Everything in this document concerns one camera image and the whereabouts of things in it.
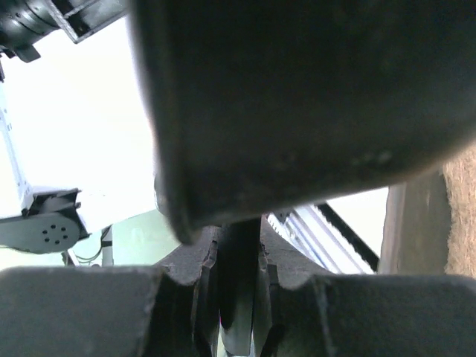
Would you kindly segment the dark translucent litter box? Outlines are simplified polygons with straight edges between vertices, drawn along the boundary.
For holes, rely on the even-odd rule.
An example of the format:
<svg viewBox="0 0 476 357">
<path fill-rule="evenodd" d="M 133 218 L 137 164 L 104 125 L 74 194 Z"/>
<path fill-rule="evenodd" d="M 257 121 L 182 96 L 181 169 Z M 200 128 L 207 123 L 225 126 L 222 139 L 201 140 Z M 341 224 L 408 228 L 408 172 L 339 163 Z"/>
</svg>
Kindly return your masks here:
<svg viewBox="0 0 476 357">
<path fill-rule="evenodd" d="M 475 146 L 389 188 L 378 271 L 475 276 Z"/>
</svg>

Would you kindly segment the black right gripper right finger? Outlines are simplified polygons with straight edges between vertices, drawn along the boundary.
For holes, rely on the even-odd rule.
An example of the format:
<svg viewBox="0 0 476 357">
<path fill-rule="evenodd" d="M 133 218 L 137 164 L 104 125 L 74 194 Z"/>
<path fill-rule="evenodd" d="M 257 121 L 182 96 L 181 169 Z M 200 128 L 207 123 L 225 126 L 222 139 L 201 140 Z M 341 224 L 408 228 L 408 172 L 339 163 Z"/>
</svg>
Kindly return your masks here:
<svg viewBox="0 0 476 357">
<path fill-rule="evenodd" d="M 258 356 L 473 356 L 475 281 L 333 274 L 261 227 Z"/>
</svg>

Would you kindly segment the black slotted litter scoop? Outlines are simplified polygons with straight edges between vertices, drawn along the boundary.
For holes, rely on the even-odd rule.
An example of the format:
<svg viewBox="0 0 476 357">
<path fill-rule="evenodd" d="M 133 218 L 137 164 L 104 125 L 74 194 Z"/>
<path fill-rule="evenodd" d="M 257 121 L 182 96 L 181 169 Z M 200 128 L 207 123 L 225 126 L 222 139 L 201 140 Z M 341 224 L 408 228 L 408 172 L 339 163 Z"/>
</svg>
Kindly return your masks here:
<svg viewBox="0 0 476 357">
<path fill-rule="evenodd" d="M 473 1 L 131 1 L 180 242 L 214 228 L 225 349 L 255 350 L 263 214 L 388 186 L 475 136 Z"/>
</svg>

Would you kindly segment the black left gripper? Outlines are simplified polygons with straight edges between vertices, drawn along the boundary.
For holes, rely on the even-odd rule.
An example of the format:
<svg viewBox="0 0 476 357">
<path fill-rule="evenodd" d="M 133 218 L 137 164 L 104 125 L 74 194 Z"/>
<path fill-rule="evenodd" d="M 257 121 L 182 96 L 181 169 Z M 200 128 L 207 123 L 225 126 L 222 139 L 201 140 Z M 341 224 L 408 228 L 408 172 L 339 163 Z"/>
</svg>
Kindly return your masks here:
<svg viewBox="0 0 476 357">
<path fill-rule="evenodd" d="M 40 58 L 34 44 L 63 30 L 75 44 L 126 15 L 124 0 L 3 0 L 1 52 L 23 62 Z"/>
</svg>

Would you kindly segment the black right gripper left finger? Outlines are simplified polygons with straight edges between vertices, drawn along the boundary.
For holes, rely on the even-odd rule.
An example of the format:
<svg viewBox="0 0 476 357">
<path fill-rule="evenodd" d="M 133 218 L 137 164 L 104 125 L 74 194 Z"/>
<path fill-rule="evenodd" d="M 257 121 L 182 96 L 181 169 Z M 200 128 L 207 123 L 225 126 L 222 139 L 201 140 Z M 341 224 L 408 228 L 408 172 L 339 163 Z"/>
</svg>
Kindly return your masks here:
<svg viewBox="0 0 476 357">
<path fill-rule="evenodd" d="M 1 273 L 3 356 L 214 356 L 214 228 L 152 266 Z"/>
</svg>

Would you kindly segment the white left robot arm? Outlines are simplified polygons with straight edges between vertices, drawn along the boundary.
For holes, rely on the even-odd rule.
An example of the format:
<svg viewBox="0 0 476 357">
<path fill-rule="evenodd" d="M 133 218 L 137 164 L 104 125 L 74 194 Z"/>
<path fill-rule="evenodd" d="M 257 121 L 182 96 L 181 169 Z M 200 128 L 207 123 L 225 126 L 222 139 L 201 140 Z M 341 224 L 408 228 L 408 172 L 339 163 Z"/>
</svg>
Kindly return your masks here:
<svg viewBox="0 0 476 357">
<path fill-rule="evenodd" d="M 77 44 L 123 17 L 125 1 L 2 1 L 1 54 L 22 62 L 40 58 L 34 45 L 63 30 Z M 10 161 L 18 202 L 1 203 L 1 244 L 16 251 L 48 254 L 67 251 L 89 237 L 80 216 L 79 190 L 35 193 L 19 163 L 7 108 L 1 106 L 1 153 Z"/>
</svg>

